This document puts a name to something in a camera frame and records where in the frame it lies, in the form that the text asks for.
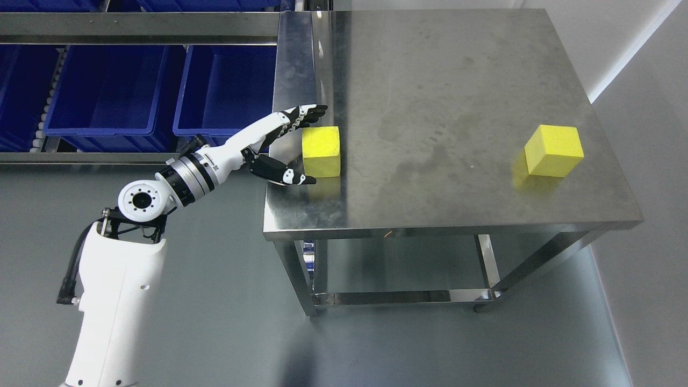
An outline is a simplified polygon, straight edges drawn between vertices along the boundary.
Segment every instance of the white wall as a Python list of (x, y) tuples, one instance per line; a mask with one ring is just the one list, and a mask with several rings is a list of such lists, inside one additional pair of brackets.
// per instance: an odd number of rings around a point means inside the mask
[(688, 2), (593, 107), (645, 216), (592, 246), (635, 387), (688, 384)]
[(591, 101), (680, 0), (351, 0), (353, 10), (545, 8)]

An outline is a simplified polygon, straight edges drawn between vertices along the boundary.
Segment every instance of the table top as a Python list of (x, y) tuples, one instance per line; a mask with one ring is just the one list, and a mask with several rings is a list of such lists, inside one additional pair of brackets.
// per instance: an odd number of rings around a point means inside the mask
[[(267, 239), (642, 221), (544, 10), (292, 12), (279, 33), (273, 107), (329, 105), (322, 124), (340, 128), (342, 170), (268, 185)], [(579, 130), (585, 158), (565, 178), (528, 175), (523, 148), (540, 124)], [(270, 154), (299, 168), (300, 133)]]

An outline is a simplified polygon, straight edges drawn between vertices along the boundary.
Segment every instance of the robotic hand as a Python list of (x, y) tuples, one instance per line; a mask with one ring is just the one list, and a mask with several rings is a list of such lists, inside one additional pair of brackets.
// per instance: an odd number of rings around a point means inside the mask
[[(243, 165), (274, 184), (314, 184), (315, 178), (259, 152), (288, 132), (317, 122), (326, 109), (302, 105), (272, 113), (218, 147), (196, 136), (177, 160), (168, 160), (155, 180), (137, 180), (122, 189), (118, 207), (105, 209), (103, 218), (82, 232), (58, 295), (59, 304), (78, 304), (84, 312), (72, 365), (61, 386), (138, 383), (138, 336), (160, 283), (167, 249), (161, 237), (167, 215), (208, 194)], [(122, 224), (133, 228), (120, 231)], [(146, 228), (154, 229), (149, 236), (144, 233), (153, 244), (119, 239), (126, 232)], [(74, 296), (77, 273), (84, 288), (81, 297)]]
[(153, 220), (200, 199), (244, 164), (254, 175), (275, 184), (315, 184), (315, 178), (258, 152), (288, 132), (317, 122), (326, 109), (324, 105), (302, 105), (272, 113), (219, 147), (210, 147), (196, 136), (177, 160), (168, 160), (168, 167), (156, 173), (155, 180), (138, 180), (125, 186), (117, 202), (119, 209), (134, 221)]

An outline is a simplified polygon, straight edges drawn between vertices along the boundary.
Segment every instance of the black cable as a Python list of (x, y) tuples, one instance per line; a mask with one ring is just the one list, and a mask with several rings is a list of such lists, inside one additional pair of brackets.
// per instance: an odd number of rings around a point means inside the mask
[(84, 244), (86, 235), (88, 235), (92, 225), (93, 222), (90, 223), (88, 227), (84, 229), (84, 231), (81, 231), (79, 238), (76, 240), (76, 244), (74, 245), (74, 249), (72, 250), (72, 257), (69, 259), (69, 266), (67, 266), (67, 273), (65, 274), (65, 277), (62, 279), (62, 286), (60, 287), (60, 291), (57, 294), (58, 304), (72, 305), (72, 299), (74, 299), (74, 291), (76, 289), (76, 276), (79, 273), (79, 261), (81, 259), (81, 255), (79, 254), (79, 252), (81, 251), (81, 247)]
[(134, 230), (138, 230), (138, 229), (140, 229), (140, 228), (141, 228), (140, 226), (136, 226), (136, 227), (132, 227), (132, 228), (130, 228), (130, 229), (126, 229), (126, 230), (124, 230), (124, 231), (118, 231), (116, 235), (117, 235), (117, 236), (120, 236), (120, 235), (122, 235), (122, 234), (124, 234), (124, 233), (128, 233), (128, 232), (134, 231)]

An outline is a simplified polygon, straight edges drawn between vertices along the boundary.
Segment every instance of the table leg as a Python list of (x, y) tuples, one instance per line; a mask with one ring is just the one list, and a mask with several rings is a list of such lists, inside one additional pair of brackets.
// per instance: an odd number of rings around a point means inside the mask
[(495, 259), (495, 252), (492, 250), (490, 235), (476, 235), (475, 246), (480, 257), (480, 269), (485, 287), (491, 288), (499, 282), (499, 270), (497, 270), (497, 260)]
[[(539, 270), (545, 264), (549, 263), (549, 265), (547, 265), (549, 268), (555, 267), (558, 262), (566, 260), (585, 246), (588, 246), (605, 231), (606, 229), (596, 229), (592, 231), (558, 233), (531, 256), (526, 258), (521, 264), (516, 266), (515, 269), (504, 276), (499, 282), (494, 284), (491, 287), (493, 294), (498, 300), (503, 298), (504, 294), (509, 291), (509, 289), (521, 283), (526, 278), (532, 280), (546, 273), (547, 270)], [(476, 312), (487, 311), (494, 307), (494, 305), (494, 302), (485, 305), (476, 305), (473, 310)]]
[(306, 270), (305, 262), (299, 258), (294, 242), (291, 240), (279, 240), (273, 243), (287, 272), (289, 281), (291, 281), (294, 287), (294, 292), (301, 303), (303, 312), (308, 316), (315, 316), (316, 310), (315, 305), (313, 305), (313, 288), (310, 284), (310, 277), (308, 270)]
[(327, 240), (315, 241), (313, 293), (327, 292)]

